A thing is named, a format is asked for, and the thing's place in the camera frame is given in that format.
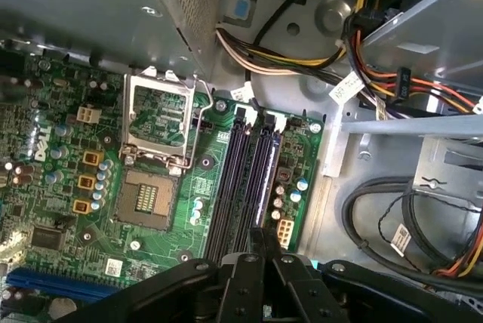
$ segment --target motherboard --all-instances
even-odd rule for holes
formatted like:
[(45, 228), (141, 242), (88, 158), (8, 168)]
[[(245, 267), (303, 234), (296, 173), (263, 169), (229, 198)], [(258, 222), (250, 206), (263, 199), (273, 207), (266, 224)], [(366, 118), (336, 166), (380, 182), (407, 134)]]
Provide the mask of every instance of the motherboard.
[(19, 292), (91, 303), (195, 257), (220, 262), (252, 226), (297, 248), (321, 122), (152, 69), (1, 50), (0, 78), (3, 316)]

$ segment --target capacitor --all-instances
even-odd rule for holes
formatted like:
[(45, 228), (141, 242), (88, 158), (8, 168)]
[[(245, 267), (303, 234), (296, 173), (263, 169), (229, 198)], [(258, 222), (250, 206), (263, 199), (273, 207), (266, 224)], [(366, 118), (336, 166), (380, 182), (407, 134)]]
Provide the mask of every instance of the capacitor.
[(273, 206), (276, 208), (281, 208), (284, 205), (284, 202), (281, 198), (277, 197), (275, 200), (273, 200)]
[(95, 200), (95, 201), (99, 201), (99, 200), (102, 200), (104, 195), (106, 193), (104, 191), (94, 191), (92, 192), (92, 198)]
[(308, 188), (309, 188), (309, 183), (307, 182), (307, 180), (305, 178), (299, 178), (299, 180), (297, 181), (297, 188), (300, 190), (300, 191), (306, 191)]
[(70, 125), (56, 125), (54, 133), (59, 137), (68, 137), (72, 134), (72, 127)]
[(100, 201), (92, 201), (92, 202), (91, 202), (91, 210), (92, 210), (92, 211), (97, 211), (97, 210), (99, 210), (101, 207), (102, 207), (102, 206), (101, 206)]
[(110, 171), (99, 171), (96, 174), (96, 178), (98, 181), (104, 181), (107, 180), (111, 176)]
[(31, 174), (26, 174), (22, 176), (15, 176), (12, 178), (12, 183), (14, 185), (28, 185), (29, 183), (32, 183), (33, 181), (33, 176)]
[(97, 190), (97, 191), (102, 191), (103, 189), (106, 188), (106, 183), (103, 182), (103, 181), (97, 181), (95, 184), (94, 184), (94, 188)]
[(199, 210), (191, 211), (191, 217), (194, 217), (195, 219), (199, 219), (201, 216), (202, 216), (202, 213), (199, 212)]
[(203, 200), (199, 197), (195, 198), (195, 206), (193, 210), (201, 210), (203, 208)]
[(107, 170), (111, 169), (113, 165), (114, 165), (114, 162), (111, 161), (110, 159), (107, 159), (107, 160), (99, 163), (99, 169), (101, 171), (107, 171)]
[(17, 175), (24, 175), (24, 174), (34, 174), (35, 167), (33, 166), (17, 166), (14, 169), (14, 173)]
[(65, 146), (54, 147), (51, 149), (51, 157), (53, 159), (61, 159), (67, 157), (69, 150)]
[(50, 172), (45, 175), (45, 182), (52, 185), (63, 180), (63, 173), (60, 170)]
[(129, 247), (131, 248), (131, 250), (137, 251), (137, 250), (141, 249), (141, 243), (138, 242), (137, 240), (133, 240), (129, 244)]
[(272, 219), (274, 220), (280, 220), (281, 214), (280, 210), (274, 210), (272, 211)]
[(292, 202), (300, 202), (302, 199), (302, 194), (300, 191), (292, 191), (290, 194), (290, 201)]
[(277, 195), (283, 195), (285, 193), (285, 188), (283, 187), (283, 185), (278, 185), (276, 188), (275, 188), (275, 193)]

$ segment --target black ram slot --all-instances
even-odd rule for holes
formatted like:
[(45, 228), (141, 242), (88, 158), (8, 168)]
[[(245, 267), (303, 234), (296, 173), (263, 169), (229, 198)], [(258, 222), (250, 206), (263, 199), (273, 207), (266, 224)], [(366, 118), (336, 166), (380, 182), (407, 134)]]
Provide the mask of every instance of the black ram slot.
[(253, 163), (250, 169), (247, 189), (241, 207), (240, 219), (236, 228), (233, 252), (245, 251), (248, 229), (254, 226), (254, 217), (257, 211), (257, 199), (263, 191), (263, 180), (269, 164), (270, 150), (272, 149), (273, 126), (266, 125), (260, 132), (255, 149)]
[(250, 126), (245, 126), (242, 118), (237, 118), (232, 127), (226, 151), (220, 187), (211, 218), (211, 228), (205, 248), (205, 257), (216, 263), (227, 253), (226, 237), (233, 221), (236, 193), (241, 182), (247, 159)]

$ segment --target wire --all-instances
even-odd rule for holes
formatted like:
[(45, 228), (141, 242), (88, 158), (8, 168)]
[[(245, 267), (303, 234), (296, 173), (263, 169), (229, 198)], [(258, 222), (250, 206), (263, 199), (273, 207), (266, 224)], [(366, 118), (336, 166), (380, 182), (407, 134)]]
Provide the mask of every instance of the wire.
[(387, 260), (379, 255), (370, 246), (367, 240), (364, 240), (357, 232), (354, 226), (353, 212), (356, 200), (363, 195), (369, 193), (391, 193), (401, 192), (401, 188), (405, 187), (413, 177), (387, 177), (377, 178), (363, 183), (353, 193), (351, 193), (344, 201), (341, 211), (343, 227), (351, 240), (364, 251), (371, 259), (377, 261), (381, 265), (407, 278), (419, 281), (426, 285), (431, 285), (443, 291), (452, 291), (457, 294), (463, 294), (469, 297), (483, 297), (483, 286), (480, 283), (452, 280), (439, 276), (429, 275), (417, 272), (412, 269), (405, 268)]

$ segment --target white cable tag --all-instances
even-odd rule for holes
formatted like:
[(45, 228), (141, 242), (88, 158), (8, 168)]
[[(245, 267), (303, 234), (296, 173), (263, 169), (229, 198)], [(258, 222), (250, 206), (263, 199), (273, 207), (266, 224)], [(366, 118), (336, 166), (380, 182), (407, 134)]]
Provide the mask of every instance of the white cable tag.
[(350, 72), (331, 90), (329, 96), (335, 100), (335, 103), (343, 106), (362, 89), (364, 89), (362, 80), (354, 72)]
[(406, 229), (406, 226), (400, 224), (398, 229), (396, 230), (394, 237), (391, 241), (391, 246), (395, 250), (396, 253), (404, 257), (405, 250), (408, 247), (409, 242), (411, 241), (411, 235)]
[(250, 99), (255, 98), (254, 89), (251, 87), (251, 82), (245, 82), (245, 86), (230, 91), (232, 98), (237, 102), (248, 103)]
[(387, 120), (386, 103), (384, 103), (384, 100), (380, 99), (377, 95), (376, 95), (376, 120), (378, 121)]

